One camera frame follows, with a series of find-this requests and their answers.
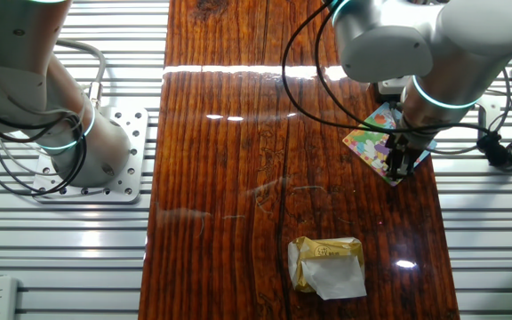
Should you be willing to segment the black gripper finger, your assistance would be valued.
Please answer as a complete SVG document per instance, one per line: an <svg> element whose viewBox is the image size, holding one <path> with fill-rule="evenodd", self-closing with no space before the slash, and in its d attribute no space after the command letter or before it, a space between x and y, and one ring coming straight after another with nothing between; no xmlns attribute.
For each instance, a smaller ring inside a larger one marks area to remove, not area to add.
<svg viewBox="0 0 512 320"><path fill-rule="evenodd" d="M404 176L409 176L413 174L415 165L419 158L419 152L418 151L406 151L404 153L403 158L403 164L402 164L402 170Z"/></svg>
<svg viewBox="0 0 512 320"><path fill-rule="evenodd" d="M389 150L386 163L388 165L387 168L387 176L390 179L402 179L402 163L403 163L403 151L400 149L392 148Z"/></svg>

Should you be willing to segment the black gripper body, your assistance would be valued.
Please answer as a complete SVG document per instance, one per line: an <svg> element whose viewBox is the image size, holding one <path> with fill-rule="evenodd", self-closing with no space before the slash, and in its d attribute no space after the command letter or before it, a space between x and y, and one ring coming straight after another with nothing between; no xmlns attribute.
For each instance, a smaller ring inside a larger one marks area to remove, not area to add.
<svg viewBox="0 0 512 320"><path fill-rule="evenodd" d="M416 132L403 132L391 134L385 147L388 150L401 150L405 153L419 156L429 146L433 137Z"/></svg>

